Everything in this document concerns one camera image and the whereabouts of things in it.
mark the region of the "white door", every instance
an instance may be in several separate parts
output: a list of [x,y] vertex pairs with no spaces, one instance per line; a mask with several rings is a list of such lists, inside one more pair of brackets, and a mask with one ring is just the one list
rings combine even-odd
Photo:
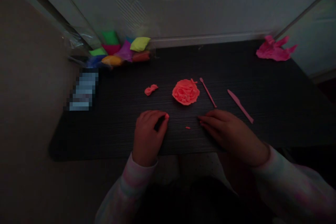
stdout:
[[336,69],[336,0],[321,0],[285,35],[286,47],[298,44],[292,57],[307,75]]
[[314,0],[72,0],[100,34],[116,29],[159,47],[276,35]]

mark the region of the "tie-dye sleeve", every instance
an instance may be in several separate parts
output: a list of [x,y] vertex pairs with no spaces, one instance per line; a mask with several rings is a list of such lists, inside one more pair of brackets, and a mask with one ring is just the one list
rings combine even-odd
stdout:
[[266,205],[286,223],[336,223],[335,190],[316,171],[269,148],[269,160],[252,169]]
[[137,208],[137,201],[144,193],[154,172],[154,166],[142,167],[128,158],[122,176],[105,196],[96,214],[96,224],[130,223]]

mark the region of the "dark striped tabletop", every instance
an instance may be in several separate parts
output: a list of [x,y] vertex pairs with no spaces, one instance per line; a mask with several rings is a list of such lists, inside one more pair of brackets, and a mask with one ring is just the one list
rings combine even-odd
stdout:
[[[63,112],[49,146],[51,157],[57,161],[128,157],[135,121],[146,110],[170,115],[161,155],[218,151],[196,117],[213,109],[200,77],[218,109],[238,116],[273,147],[334,144],[335,107],[292,59],[259,59],[256,50],[262,42],[163,48],[150,62],[100,69],[92,110]],[[172,90],[179,80],[191,78],[198,81],[201,93],[196,103],[183,106],[174,100]],[[152,84],[159,89],[147,97],[144,90]],[[240,99],[254,124],[227,89]]]

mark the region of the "plastic sculpting tool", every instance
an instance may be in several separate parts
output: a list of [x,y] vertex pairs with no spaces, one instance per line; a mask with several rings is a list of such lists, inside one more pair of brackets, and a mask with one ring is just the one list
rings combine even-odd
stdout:
[[244,109],[244,107],[241,105],[238,97],[232,93],[229,89],[227,90],[227,92],[229,93],[229,95],[232,97],[232,99],[235,101],[235,103],[237,103],[238,107],[242,110],[242,112],[246,115],[247,119],[253,124],[253,118],[250,117],[250,115],[247,113],[247,111]]
[[204,88],[205,88],[205,91],[208,93],[208,96],[209,96],[210,100],[212,101],[213,106],[214,106],[215,108],[217,108],[215,102],[213,101],[213,99],[212,99],[212,97],[211,97],[211,94],[209,93],[207,87],[206,87],[205,84],[204,84],[203,78],[200,78],[200,81],[203,83],[203,86],[204,86]]

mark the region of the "child's hand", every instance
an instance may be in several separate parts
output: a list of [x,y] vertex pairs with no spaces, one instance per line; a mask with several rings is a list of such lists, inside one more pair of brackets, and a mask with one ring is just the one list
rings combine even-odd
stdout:
[[202,126],[228,152],[250,166],[259,166],[268,160],[269,148],[233,114],[212,110],[199,116]]
[[154,126],[166,112],[148,110],[139,116],[135,126],[132,157],[138,165],[149,167],[155,164],[156,156],[167,131],[168,118],[165,118],[158,132]]

